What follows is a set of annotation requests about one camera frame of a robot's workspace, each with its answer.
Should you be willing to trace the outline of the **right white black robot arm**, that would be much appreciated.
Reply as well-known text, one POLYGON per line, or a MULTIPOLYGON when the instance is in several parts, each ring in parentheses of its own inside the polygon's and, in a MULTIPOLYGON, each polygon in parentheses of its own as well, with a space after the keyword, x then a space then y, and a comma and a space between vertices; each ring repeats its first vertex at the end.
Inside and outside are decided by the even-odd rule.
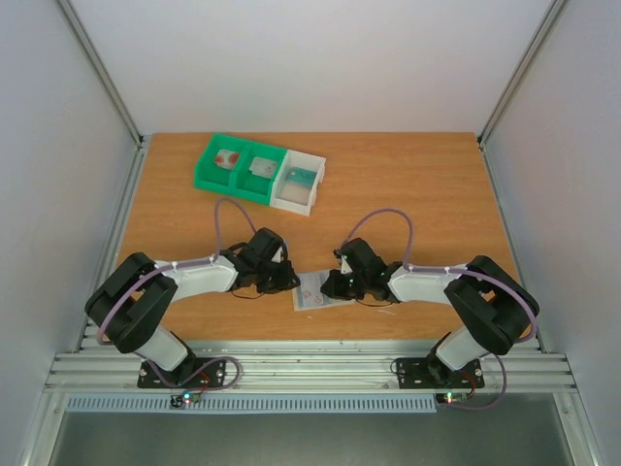
POLYGON ((400 386, 454 387, 475 360, 505 355, 537 333, 538 302, 488 256, 452 267, 387 264, 360 238, 335 256, 341 267, 331 270, 320 287, 331 299, 437 303, 451 306, 460 318, 461 328, 442 337, 424 358, 397 370, 400 386))

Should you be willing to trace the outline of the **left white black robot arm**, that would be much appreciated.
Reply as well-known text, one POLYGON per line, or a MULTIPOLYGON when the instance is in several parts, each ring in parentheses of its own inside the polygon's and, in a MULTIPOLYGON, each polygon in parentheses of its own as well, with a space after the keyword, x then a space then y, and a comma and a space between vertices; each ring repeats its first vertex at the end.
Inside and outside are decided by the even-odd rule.
POLYGON ((265 295, 299 285, 284 240, 260 228, 249 241, 203 258, 155 261, 135 252, 94 291, 84 311, 98 327, 100 344, 139 355, 164 384, 181 387, 195 379, 201 367, 189 347, 162 325, 172 303, 251 286, 265 295))

